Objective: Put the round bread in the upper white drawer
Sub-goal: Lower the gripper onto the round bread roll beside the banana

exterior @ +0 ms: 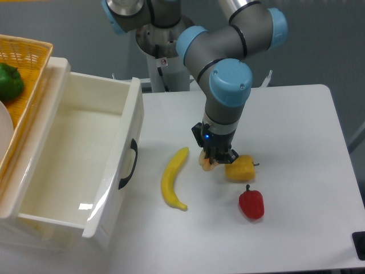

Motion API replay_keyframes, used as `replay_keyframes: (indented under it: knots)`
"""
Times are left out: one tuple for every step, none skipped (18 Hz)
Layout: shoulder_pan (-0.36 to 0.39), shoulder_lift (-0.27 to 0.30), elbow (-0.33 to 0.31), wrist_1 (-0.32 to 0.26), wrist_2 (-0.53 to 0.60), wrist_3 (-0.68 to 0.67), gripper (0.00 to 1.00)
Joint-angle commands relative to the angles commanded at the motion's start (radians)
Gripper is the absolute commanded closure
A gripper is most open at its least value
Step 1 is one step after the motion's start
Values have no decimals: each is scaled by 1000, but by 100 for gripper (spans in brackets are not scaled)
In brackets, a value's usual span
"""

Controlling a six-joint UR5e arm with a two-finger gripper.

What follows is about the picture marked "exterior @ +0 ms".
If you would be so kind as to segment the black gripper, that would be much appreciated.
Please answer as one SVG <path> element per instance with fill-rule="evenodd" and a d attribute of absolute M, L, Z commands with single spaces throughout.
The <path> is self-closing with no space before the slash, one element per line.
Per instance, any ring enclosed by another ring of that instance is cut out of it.
<path fill-rule="evenodd" d="M 207 123 L 197 123 L 192 127 L 193 135 L 199 147 L 202 148 L 202 165 L 210 165 L 210 158 L 218 164 L 232 164 L 239 154 L 232 149 L 235 131 L 229 134 L 217 134 L 210 130 Z"/>

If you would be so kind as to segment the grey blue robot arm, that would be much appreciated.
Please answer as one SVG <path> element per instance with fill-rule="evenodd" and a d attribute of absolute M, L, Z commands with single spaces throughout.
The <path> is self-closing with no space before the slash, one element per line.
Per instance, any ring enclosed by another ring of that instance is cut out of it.
<path fill-rule="evenodd" d="M 260 1 L 220 1 L 228 25 L 215 32 L 196 26 L 180 1 L 103 1 L 117 33 L 134 31 L 147 59 L 152 91 L 185 91 L 194 79 L 206 97 L 192 132 L 205 170 L 233 163 L 232 140 L 252 87 L 245 59 L 286 40 L 285 16 Z"/>

